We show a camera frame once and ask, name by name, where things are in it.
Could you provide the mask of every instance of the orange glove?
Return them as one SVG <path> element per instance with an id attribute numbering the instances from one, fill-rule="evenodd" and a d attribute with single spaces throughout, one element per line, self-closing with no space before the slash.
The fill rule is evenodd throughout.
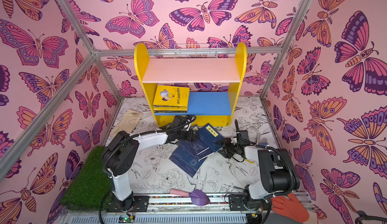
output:
<path id="1" fill-rule="evenodd" d="M 289 217 L 297 222 L 307 221 L 309 219 L 309 213 L 302 205 L 302 203 L 293 193 L 288 194 L 288 197 L 290 200 L 283 196 L 271 198 L 273 201 L 273 212 L 285 217 Z"/>

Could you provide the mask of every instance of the green grass mat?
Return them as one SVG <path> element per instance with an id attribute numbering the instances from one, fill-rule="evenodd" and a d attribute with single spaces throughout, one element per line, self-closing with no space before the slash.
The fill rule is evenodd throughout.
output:
<path id="1" fill-rule="evenodd" d="M 104 147 L 95 147 L 85 161 L 79 175 L 72 182 L 60 203 L 71 211 L 97 211 L 101 199 L 110 190 L 108 175 L 102 171 Z"/>

